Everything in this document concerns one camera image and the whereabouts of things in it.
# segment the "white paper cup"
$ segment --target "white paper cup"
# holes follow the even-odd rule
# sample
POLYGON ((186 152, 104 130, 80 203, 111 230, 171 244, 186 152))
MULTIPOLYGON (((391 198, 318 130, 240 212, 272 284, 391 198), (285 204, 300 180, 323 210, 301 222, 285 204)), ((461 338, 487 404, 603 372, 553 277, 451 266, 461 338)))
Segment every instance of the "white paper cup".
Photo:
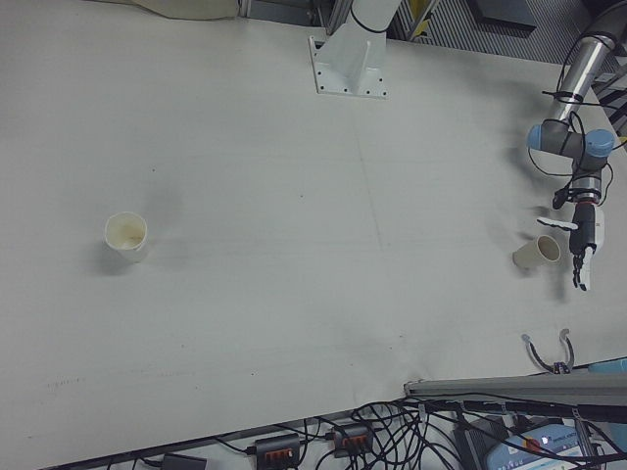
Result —
POLYGON ((542 235, 514 252, 512 257, 514 264, 524 269, 551 264, 559 261, 559 245, 553 237, 542 235))
POLYGON ((105 225, 105 242, 113 250, 132 262, 146 258, 148 226, 141 215, 120 212, 109 217, 105 225))

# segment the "cable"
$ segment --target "cable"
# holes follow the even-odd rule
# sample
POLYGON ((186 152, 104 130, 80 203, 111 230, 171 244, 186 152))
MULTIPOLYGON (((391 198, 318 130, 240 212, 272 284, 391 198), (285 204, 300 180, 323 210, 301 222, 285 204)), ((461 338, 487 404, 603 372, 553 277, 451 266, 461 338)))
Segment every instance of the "cable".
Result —
MULTIPOLYGON (((569 101, 567 98, 562 98, 562 97, 558 97, 555 95, 554 92, 550 92, 550 91, 543 91, 544 94, 546 95, 550 95, 553 96, 554 99, 558 100, 560 103, 566 104, 566 105, 579 105, 579 106, 590 106, 593 108, 603 108, 603 109, 609 109, 609 110, 613 110, 617 113, 622 114, 623 116, 627 117, 627 111, 622 110, 621 108, 618 108, 616 106, 613 105, 602 105, 600 103, 591 103, 588 101, 582 101, 582 102, 578 102, 578 101, 569 101)), ((620 149, 621 147, 624 147, 625 144, 627 144, 627 142, 623 142, 615 147, 613 147, 611 150, 614 151, 616 149, 620 149)))
POLYGON ((159 460, 148 460, 147 458, 144 458, 144 457, 139 457, 139 459, 145 465, 148 465, 149 467, 153 467, 153 468, 161 468, 161 466, 164 463, 162 460, 161 461, 159 461, 159 460))
POLYGON ((322 465, 322 462, 323 462, 326 458, 328 458, 328 456, 329 456, 329 455, 332 455, 332 454, 333 454, 333 452, 335 452, 335 450, 330 450, 330 451, 329 451, 329 452, 327 452, 325 455, 323 455, 323 456, 319 459, 319 461, 317 462, 317 464, 315 465, 315 470, 319 470, 319 469, 320 469, 320 465, 322 465))
POLYGON ((607 199, 607 190, 614 180, 614 168, 612 168, 611 164, 605 164, 609 168, 609 181, 607 181, 607 185, 605 186, 605 192, 603 194, 603 200, 599 203, 599 207, 605 204, 605 200, 607 199))
MULTIPOLYGON (((487 396, 492 396, 492 397, 496 397, 496 398, 502 398, 503 397, 503 396, 498 396, 496 394, 482 394, 482 393, 475 393, 475 394, 473 394, 473 393, 467 393, 467 394, 464 393, 464 394, 456 394, 456 395, 453 395, 453 394, 442 394, 442 395, 450 395, 450 396, 455 396, 455 397, 458 397, 458 396, 461 396, 461 395, 473 395, 473 396, 477 396, 477 395, 481 396, 481 395, 483 395, 483 396, 486 396, 486 397, 487 396)), ((507 400, 520 401, 518 399, 511 399, 511 398, 506 398, 506 399, 507 400)), ((529 400, 528 402, 533 402, 533 401, 534 402, 541 402, 541 401, 536 401, 536 400, 529 400)), ((429 401, 421 401, 421 403, 425 404, 425 405, 433 406, 429 401)), ((454 423, 454 424, 458 424, 461 427, 465 427, 465 428, 468 428, 468 429, 475 430, 475 431, 477 431, 477 432, 479 432, 479 433, 481 433, 481 434, 483 434, 485 436, 488 436, 491 439, 494 439, 494 440, 496 440, 498 442, 506 444, 509 447, 513 447, 513 448, 516 448, 518 450, 521 450, 521 451, 524 451, 524 452, 527 452, 527 453, 531 453, 531 454, 534 454, 534 455, 537 455, 537 456, 546 457, 546 458, 552 458, 553 460, 560 460, 560 461, 566 461, 566 462, 572 463, 572 464, 575 465, 575 467, 573 467, 573 468, 576 468, 576 469, 584 469, 584 468, 588 468, 588 466, 590 466, 590 465, 598 465, 598 464, 603 464, 603 463, 608 463, 608 462, 613 462, 613 461, 619 461, 619 460, 627 459, 627 453, 625 453, 625 452, 618 452, 618 453, 615 453, 615 454, 610 454, 610 455, 607 455, 606 457, 590 457, 590 456, 588 456, 588 457, 568 457, 568 456, 563 456, 563 455, 558 455, 557 457, 555 457, 555 456, 552 456, 550 454, 546 454, 544 452, 536 451, 536 450, 533 450, 533 449, 530 449, 530 448, 525 448, 525 447, 518 446, 518 445, 515 445, 513 443, 510 443, 510 442, 507 442, 507 441, 499 438, 498 436, 494 436, 493 434, 491 434, 491 433, 489 433, 487 431, 484 431, 481 428, 478 428, 476 426, 472 426, 467 421, 461 422, 458 419, 449 418, 447 416, 443 416, 443 415, 438 414, 438 413, 433 412, 433 411, 431 411, 430 413, 433 416, 436 416, 436 417, 438 417, 438 418, 440 418, 440 419, 442 419, 444 421, 448 421, 448 422, 451 422, 451 423, 454 423)))
POLYGON ((236 447, 236 446, 234 446, 234 445, 231 445, 231 444, 229 444, 229 443, 227 443, 227 442, 223 441, 223 440, 222 440, 222 439, 220 439, 220 438, 212 438, 212 440, 213 440, 213 441, 216 441, 217 443, 222 444, 222 445, 223 445, 223 446, 225 446, 225 447, 230 448, 231 450, 233 450, 233 451, 235 451, 235 452, 244 453, 244 454, 246 454, 246 455, 248 455, 248 454, 249 454, 249 453, 248 453, 248 451, 247 451, 246 449, 244 449, 244 448, 239 448, 239 447, 236 447))
POLYGON ((533 159, 533 156, 531 155, 531 149, 529 147, 527 147, 527 154, 529 155, 529 160, 531 161, 533 166, 536 167, 538 171, 545 174, 546 176, 565 176, 565 177, 570 176, 570 173, 549 173, 548 171, 541 169, 540 166, 533 159))
POLYGON ((609 444, 609 446, 610 446, 611 448, 613 448, 613 449, 614 449, 614 450, 616 450, 617 452, 622 452, 622 451, 623 451, 623 449, 622 449, 622 448, 620 448, 620 447, 618 446, 618 444, 617 444, 617 443, 615 443, 612 439, 610 439, 610 438, 607 436, 607 434, 603 431, 603 429, 601 429, 599 426, 597 426, 597 425, 596 425, 596 424, 594 424, 594 423, 591 423, 590 421, 586 421, 586 422, 585 422, 585 424, 586 424, 586 426, 589 426, 589 427, 591 427, 592 429, 594 429, 594 430, 597 432, 597 434, 599 434, 599 435, 600 435, 600 436, 601 436, 601 437, 602 437, 602 438, 603 438, 603 439, 604 439, 604 440, 605 440, 605 441, 609 444))

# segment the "white table surface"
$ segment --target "white table surface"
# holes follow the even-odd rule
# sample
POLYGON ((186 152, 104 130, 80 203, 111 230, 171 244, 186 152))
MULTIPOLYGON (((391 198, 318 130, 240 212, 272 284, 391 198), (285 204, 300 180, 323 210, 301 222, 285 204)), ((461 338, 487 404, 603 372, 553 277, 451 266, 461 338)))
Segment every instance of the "white table surface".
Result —
POLYGON ((0 1, 0 469, 535 372, 522 333, 625 354, 624 153, 593 292, 510 260, 559 187, 524 151, 558 67, 390 42, 387 101, 322 96, 312 31, 0 1))

